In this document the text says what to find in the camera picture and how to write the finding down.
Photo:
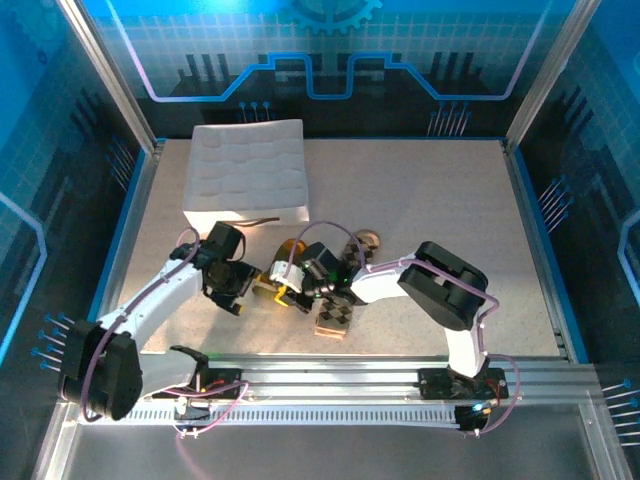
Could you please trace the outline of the aluminium base beam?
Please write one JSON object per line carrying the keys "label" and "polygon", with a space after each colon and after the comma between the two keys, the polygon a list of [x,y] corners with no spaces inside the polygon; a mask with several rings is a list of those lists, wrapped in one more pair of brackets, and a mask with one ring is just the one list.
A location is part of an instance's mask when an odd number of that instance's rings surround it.
{"label": "aluminium base beam", "polygon": [[[402,404],[420,400],[418,371],[446,366],[442,356],[219,355],[213,368],[236,368],[249,397],[273,404]],[[595,369],[558,357],[494,358],[519,406],[583,404],[602,397]]]}

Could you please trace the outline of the white fabric compartment organizer box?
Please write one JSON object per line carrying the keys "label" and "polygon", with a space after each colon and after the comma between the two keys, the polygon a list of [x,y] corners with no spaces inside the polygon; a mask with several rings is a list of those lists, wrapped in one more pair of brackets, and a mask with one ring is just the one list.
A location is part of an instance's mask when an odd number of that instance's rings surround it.
{"label": "white fabric compartment organizer box", "polygon": [[217,221],[307,223],[303,121],[196,126],[182,210],[201,233]]}

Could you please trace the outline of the grey metal plate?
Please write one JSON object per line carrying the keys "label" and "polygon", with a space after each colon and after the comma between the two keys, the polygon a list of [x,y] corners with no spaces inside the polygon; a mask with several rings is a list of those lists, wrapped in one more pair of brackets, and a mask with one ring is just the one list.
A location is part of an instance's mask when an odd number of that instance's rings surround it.
{"label": "grey metal plate", "polygon": [[63,480],[600,480],[579,424],[520,413],[479,439],[415,427],[83,427]]}

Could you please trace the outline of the white right wrist mount block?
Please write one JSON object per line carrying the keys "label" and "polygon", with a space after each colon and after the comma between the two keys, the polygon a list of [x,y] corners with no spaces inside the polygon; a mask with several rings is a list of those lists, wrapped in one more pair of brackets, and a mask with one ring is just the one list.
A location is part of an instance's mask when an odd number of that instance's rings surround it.
{"label": "white right wrist mount block", "polygon": [[270,281],[284,285],[296,293],[302,292],[304,277],[305,273],[301,268],[284,260],[275,261],[269,272]]}

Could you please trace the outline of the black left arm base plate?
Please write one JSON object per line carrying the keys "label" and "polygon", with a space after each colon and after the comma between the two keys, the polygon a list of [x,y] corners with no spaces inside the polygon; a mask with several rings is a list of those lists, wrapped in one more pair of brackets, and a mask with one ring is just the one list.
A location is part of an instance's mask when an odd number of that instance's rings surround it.
{"label": "black left arm base plate", "polygon": [[235,399],[241,391],[242,370],[237,368],[207,368],[181,387],[154,393],[154,399],[184,397],[187,399]]}

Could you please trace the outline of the aluminium side frame rail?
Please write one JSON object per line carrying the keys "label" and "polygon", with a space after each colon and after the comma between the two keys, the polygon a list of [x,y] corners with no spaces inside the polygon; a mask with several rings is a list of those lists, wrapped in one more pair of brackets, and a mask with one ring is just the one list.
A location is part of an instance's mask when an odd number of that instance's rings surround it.
{"label": "aluminium side frame rail", "polygon": [[635,460],[617,436],[611,414],[605,407],[598,370],[588,362],[587,351],[562,278],[550,236],[543,220],[538,196],[518,148],[505,151],[505,162],[525,227],[534,265],[561,358],[571,367],[583,366],[595,382],[575,401],[579,433],[589,468],[597,480],[633,480]]}
{"label": "aluminium side frame rail", "polygon": [[[97,320],[117,306],[133,249],[166,141],[137,160],[87,318]],[[56,402],[30,480],[60,480],[74,442],[77,407]]]}

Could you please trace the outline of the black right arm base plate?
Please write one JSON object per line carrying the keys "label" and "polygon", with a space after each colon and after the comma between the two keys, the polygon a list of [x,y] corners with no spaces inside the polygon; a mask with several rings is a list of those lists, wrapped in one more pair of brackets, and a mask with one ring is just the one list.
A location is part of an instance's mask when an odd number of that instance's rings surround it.
{"label": "black right arm base plate", "polygon": [[491,400],[507,399],[509,389],[505,372],[489,368],[477,377],[467,378],[448,368],[424,368],[417,371],[416,383],[423,400]]}

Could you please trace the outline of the aluminium frame post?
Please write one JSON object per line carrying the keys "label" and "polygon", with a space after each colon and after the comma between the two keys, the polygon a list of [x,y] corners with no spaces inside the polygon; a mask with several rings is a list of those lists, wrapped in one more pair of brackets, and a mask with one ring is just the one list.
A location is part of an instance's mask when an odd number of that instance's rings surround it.
{"label": "aluminium frame post", "polygon": [[505,152],[514,153],[584,35],[602,0],[575,0],[549,53],[506,134]]}
{"label": "aluminium frame post", "polygon": [[146,153],[154,153],[155,134],[86,7],[81,0],[56,0],[56,3],[136,140]]}

